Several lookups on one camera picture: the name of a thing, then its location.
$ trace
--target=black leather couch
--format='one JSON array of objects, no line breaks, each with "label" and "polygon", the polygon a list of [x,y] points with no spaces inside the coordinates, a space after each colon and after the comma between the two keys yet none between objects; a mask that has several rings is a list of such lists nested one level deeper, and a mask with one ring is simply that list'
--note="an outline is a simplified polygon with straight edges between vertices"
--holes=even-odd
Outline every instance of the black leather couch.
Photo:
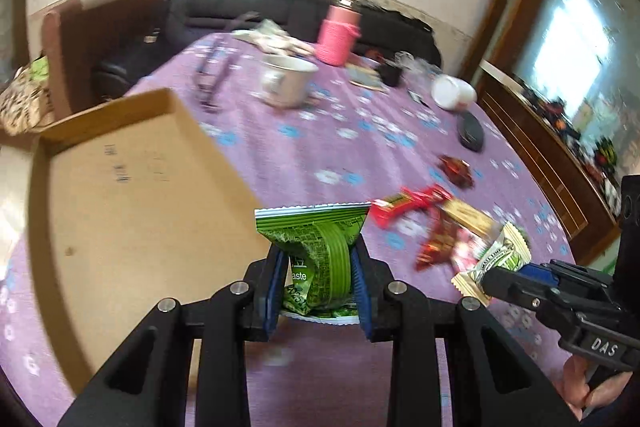
[{"label": "black leather couch", "polygon": [[[293,37],[316,42],[331,0],[167,0],[158,9],[157,27],[150,28],[155,41],[139,36],[117,52],[101,60],[92,71],[92,87],[100,98],[117,98],[171,57],[197,39],[250,10],[260,18],[240,29],[254,28],[262,19],[271,19]],[[407,51],[441,66],[442,58],[433,40],[432,29],[424,22],[398,12],[365,7],[360,21],[362,37],[354,52],[364,55],[376,49],[392,58]]]}]

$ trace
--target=window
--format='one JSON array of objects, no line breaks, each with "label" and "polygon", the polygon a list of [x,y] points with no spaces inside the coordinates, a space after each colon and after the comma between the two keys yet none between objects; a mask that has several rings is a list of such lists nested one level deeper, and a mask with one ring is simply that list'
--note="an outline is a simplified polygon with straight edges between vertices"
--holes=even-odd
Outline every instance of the window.
[{"label": "window", "polygon": [[535,59],[532,82],[573,118],[609,51],[602,22],[587,0],[561,0]]}]

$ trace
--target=floor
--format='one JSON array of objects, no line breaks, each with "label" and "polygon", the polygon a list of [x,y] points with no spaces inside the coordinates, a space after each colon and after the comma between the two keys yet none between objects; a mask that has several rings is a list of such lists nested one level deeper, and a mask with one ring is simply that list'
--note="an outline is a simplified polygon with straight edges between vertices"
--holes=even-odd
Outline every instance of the floor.
[{"label": "floor", "polygon": [[0,280],[15,243],[24,230],[31,155],[0,146]]}]

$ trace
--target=pink thermos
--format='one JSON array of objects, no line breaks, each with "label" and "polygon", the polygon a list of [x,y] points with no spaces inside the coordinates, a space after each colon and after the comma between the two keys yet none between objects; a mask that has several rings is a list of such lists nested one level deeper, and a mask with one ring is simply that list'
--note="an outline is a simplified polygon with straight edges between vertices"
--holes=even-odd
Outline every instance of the pink thermos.
[{"label": "pink thermos", "polygon": [[316,57],[330,66],[346,64],[355,41],[360,38],[360,0],[336,0],[322,22]]}]

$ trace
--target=mug handle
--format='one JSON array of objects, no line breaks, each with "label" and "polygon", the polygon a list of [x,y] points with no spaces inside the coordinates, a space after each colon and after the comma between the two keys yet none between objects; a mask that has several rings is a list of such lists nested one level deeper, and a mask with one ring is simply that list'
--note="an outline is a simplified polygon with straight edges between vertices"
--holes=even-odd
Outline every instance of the mug handle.
[{"label": "mug handle", "polygon": [[264,87],[267,91],[276,94],[278,92],[278,88],[282,83],[282,79],[284,78],[284,73],[280,71],[270,71],[269,73],[264,75]]}]

